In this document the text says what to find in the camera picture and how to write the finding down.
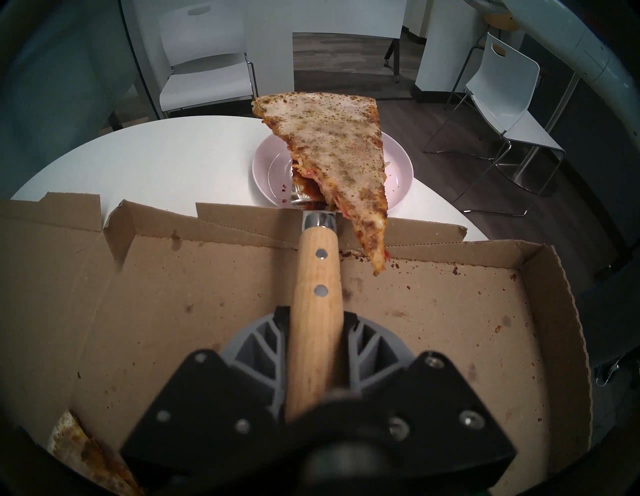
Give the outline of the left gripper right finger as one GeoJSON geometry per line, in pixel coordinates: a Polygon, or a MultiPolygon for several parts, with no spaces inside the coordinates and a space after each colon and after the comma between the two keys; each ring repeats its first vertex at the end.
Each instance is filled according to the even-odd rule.
{"type": "Polygon", "coordinates": [[[446,355],[416,354],[384,326],[344,312],[348,388],[387,420],[407,481],[498,481],[517,451],[446,355]]]}

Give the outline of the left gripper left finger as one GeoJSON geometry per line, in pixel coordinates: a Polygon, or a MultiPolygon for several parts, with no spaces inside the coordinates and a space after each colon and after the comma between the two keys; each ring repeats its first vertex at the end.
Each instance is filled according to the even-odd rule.
{"type": "Polygon", "coordinates": [[[289,314],[288,306],[277,306],[221,352],[187,355],[120,450],[134,474],[214,468],[280,422],[289,314]]]}

